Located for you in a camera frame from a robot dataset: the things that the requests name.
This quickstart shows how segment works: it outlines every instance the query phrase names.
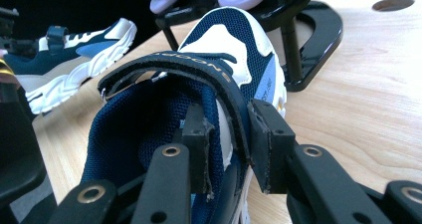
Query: table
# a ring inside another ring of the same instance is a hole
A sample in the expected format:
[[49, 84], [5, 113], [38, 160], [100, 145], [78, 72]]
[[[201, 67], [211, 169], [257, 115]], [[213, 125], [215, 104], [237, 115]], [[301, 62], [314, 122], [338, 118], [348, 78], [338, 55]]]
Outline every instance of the table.
[[[422, 68], [417, 50], [422, 0], [391, 12], [372, 9], [380, 0], [317, 1], [341, 16], [343, 38], [310, 85], [288, 93], [286, 121], [298, 142], [324, 147], [355, 181], [379, 192], [391, 180], [422, 183]], [[176, 39], [181, 42], [195, 23], [174, 27]], [[158, 33], [34, 120], [58, 202], [80, 182], [91, 123], [103, 105], [97, 91], [100, 78], [162, 50], [170, 47]], [[255, 178], [248, 202], [252, 223], [291, 222], [286, 196], [262, 194]]]

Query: shoe strap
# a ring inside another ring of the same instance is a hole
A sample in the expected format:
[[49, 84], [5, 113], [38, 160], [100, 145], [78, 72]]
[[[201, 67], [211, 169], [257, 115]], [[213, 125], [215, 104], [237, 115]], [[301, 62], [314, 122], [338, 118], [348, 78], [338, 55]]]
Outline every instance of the shoe strap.
[[69, 34], [68, 28], [61, 26], [50, 26], [47, 31], [47, 46], [51, 55], [56, 55], [65, 49], [66, 35]]
[[126, 63], [99, 81], [98, 90], [102, 96], [112, 97], [146, 72], [165, 72], [183, 76], [208, 85], [215, 93], [231, 124], [231, 134], [242, 161], [251, 163], [249, 152], [249, 114], [246, 101], [232, 79], [230, 71], [221, 61], [207, 60], [194, 54], [166, 51], [153, 53]]

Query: wooden surface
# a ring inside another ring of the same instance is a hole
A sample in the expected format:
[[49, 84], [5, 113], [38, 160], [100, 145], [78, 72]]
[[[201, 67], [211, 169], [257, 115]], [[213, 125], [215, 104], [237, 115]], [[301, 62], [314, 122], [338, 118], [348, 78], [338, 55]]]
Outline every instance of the wooden surface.
[[[288, 93], [286, 120], [298, 142], [326, 148], [355, 181], [380, 192], [391, 180], [422, 183], [422, 0], [394, 12], [372, 10], [380, 0], [317, 1], [341, 16], [343, 39], [304, 91]], [[194, 24], [173, 28], [177, 39]], [[58, 202], [80, 182], [91, 123], [103, 105], [100, 78], [162, 50], [169, 46], [159, 33], [34, 120]], [[285, 198], [262, 194], [254, 178], [252, 223], [290, 223]]]

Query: round hole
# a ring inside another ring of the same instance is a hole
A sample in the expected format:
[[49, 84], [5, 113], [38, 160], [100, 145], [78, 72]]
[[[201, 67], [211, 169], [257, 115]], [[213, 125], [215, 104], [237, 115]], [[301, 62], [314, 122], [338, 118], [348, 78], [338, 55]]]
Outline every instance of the round hole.
[[162, 223], [167, 219], [167, 215], [164, 212], [158, 211], [152, 214], [151, 222], [152, 223]]
[[355, 212], [353, 213], [353, 218], [358, 221], [359, 223], [363, 223], [363, 224], [370, 224], [372, 223], [369, 219], [369, 217], [367, 217], [366, 215], [362, 214], [362, 213], [358, 213]]
[[375, 3], [372, 9], [378, 12], [391, 12], [408, 8], [415, 0], [382, 0]]
[[162, 154], [164, 156], [176, 156], [179, 153], [180, 153], [180, 148], [174, 147], [174, 146], [170, 146], [162, 150]]
[[401, 188], [401, 192], [410, 200], [422, 204], [422, 190], [415, 187], [403, 187]]
[[304, 153], [309, 156], [322, 156], [322, 152], [315, 147], [304, 147]]
[[99, 200], [106, 193], [106, 189], [100, 185], [85, 188], [78, 195], [80, 203], [92, 203]]

